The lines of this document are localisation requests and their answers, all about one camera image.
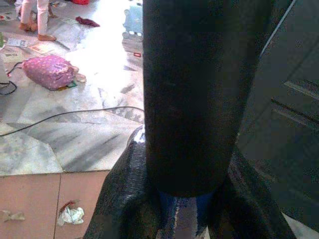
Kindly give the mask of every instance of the pink bag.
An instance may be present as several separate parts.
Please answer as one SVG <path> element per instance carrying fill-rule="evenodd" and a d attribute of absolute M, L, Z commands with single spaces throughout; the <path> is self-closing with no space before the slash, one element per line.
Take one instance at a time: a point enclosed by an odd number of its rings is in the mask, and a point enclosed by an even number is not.
<path fill-rule="evenodd" d="M 27 77 L 52 91 L 69 85 L 75 74 L 70 62 L 55 55 L 30 58 L 22 68 Z"/>

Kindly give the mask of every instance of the black pipe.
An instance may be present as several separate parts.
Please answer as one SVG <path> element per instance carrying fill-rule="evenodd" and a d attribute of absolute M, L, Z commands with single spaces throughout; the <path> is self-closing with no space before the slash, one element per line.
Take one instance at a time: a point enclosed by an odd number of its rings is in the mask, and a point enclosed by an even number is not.
<path fill-rule="evenodd" d="M 147 169 L 163 192 L 194 197 L 223 182 L 270 0 L 144 1 Z"/>

